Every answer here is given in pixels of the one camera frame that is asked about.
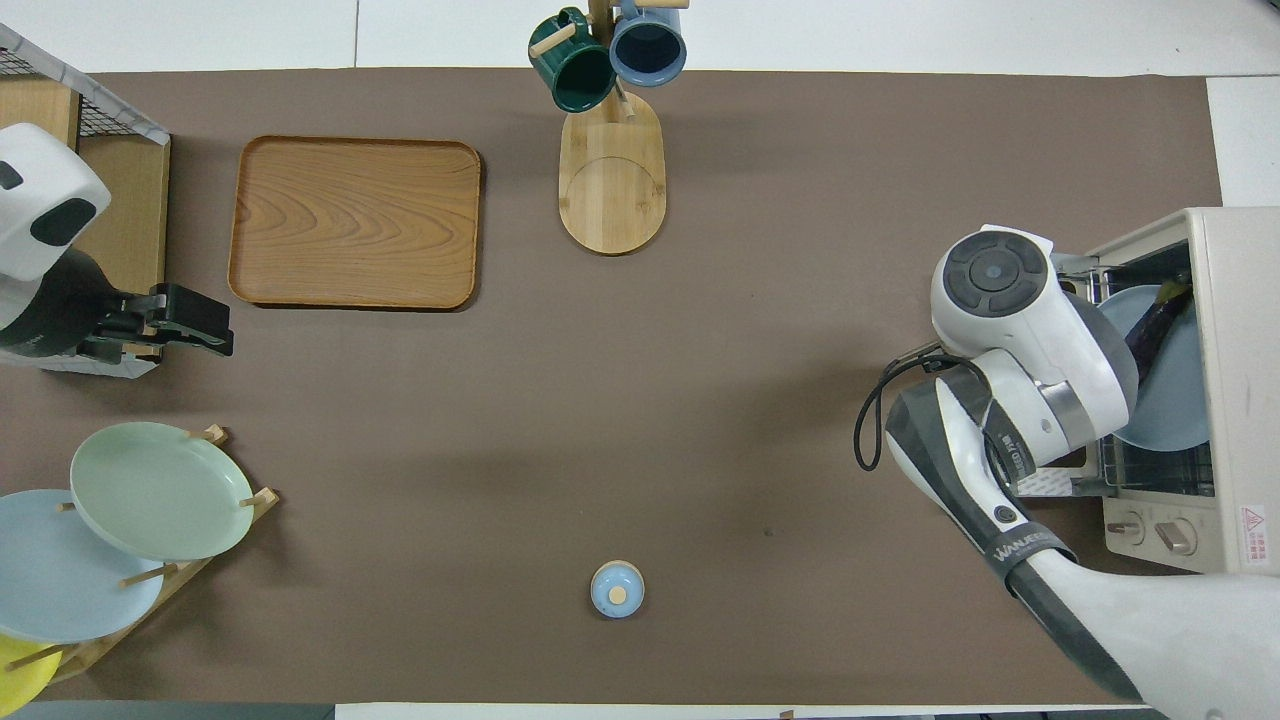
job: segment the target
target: wooden shelf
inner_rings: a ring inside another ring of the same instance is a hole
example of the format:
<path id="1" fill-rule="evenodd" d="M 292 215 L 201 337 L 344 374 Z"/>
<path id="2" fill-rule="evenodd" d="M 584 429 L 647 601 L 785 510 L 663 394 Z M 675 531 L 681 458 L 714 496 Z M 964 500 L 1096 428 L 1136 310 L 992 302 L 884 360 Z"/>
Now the wooden shelf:
<path id="1" fill-rule="evenodd" d="M 79 156 L 111 191 L 111 205 L 76 247 L 97 260 L 113 286 L 148 292 L 164 282 L 169 146 L 138 136 L 82 137 Z"/>
<path id="2" fill-rule="evenodd" d="M 46 77 L 0 77 L 0 127 L 14 123 L 35 123 L 74 149 L 79 94 Z"/>

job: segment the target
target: green mug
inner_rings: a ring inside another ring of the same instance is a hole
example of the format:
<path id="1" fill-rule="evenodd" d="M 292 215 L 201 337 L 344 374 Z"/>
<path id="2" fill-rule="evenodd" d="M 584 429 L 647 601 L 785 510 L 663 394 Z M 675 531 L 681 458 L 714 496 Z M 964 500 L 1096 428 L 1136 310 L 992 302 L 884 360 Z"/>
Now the green mug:
<path id="1" fill-rule="evenodd" d="M 572 35 L 567 29 L 570 27 L 573 28 Z M 553 35 L 559 41 L 538 51 L 538 44 Z M 529 37 L 529 61 L 552 90 L 552 100 L 561 110 L 590 110 L 613 90 L 616 76 L 609 49 L 591 37 L 582 10 L 564 8 L 554 18 L 543 20 Z"/>

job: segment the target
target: warning label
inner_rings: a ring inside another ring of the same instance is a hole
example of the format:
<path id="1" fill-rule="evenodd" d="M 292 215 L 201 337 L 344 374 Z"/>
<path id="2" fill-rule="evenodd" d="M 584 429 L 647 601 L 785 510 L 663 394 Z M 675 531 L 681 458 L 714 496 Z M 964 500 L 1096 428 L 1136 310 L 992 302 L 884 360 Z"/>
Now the warning label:
<path id="1" fill-rule="evenodd" d="M 1242 505 L 1240 529 L 1244 530 L 1244 544 L 1240 548 L 1244 564 L 1268 565 L 1266 510 L 1261 505 Z"/>

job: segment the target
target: green plate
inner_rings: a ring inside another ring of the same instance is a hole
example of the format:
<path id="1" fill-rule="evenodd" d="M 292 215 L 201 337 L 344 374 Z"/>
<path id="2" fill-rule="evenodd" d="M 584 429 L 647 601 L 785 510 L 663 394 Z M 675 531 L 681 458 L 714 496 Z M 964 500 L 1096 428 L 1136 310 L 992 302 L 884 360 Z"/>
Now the green plate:
<path id="1" fill-rule="evenodd" d="M 253 495 L 225 452 L 186 430 L 124 423 L 86 439 L 72 459 L 76 509 L 115 547 L 148 560 L 200 560 L 244 537 Z"/>

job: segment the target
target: plate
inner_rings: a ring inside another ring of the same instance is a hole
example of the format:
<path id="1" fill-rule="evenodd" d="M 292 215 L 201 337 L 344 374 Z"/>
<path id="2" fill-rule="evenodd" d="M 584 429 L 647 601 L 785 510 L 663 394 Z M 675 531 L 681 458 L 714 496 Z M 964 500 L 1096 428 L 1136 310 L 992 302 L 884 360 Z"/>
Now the plate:
<path id="1" fill-rule="evenodd" d="M 0 633 L 18 639 L 72 644 L 124 629 L 155 603 L 156 578 L 120 588 L 119 582 L 159 562 L 102 542 L 64 489 L 32 489 L 0 497 Z"/>
<path id="2" fill-rule="evenodd" d="M 1143 284 L 1108 297 L 1098 310 L 1120 334 L 1138 324 L 1156 300 L 1160 286 Z M 1115 436 L 1142 450 L 1174 452 L 1208 442 L 1208 409 L 1201 361 L 1196 304 L 1174 320 L 1147 379 L 1138 388 L 1138 404 L 1129 424 Z"/>
<path id="3" fill-rule="evenodd" d="M 201 560 L 248 532 L 253 495 L 207 441 L 160 423 L 104 428 L 72 457 L 76 509 L 102 539 L 148 560 Z"/>
<path id="4" fill-rule="evenodd" d="M 63 653 L 55 652 L 17 670 L 6 671 L 4 666 L 46 647 L 49 647 L 47 643 L 33 643 L 0 635 L 0 717 L 5 717 L 36 700 L 40 691 L 45 689 L 54 673 L 58 671 Z"/>

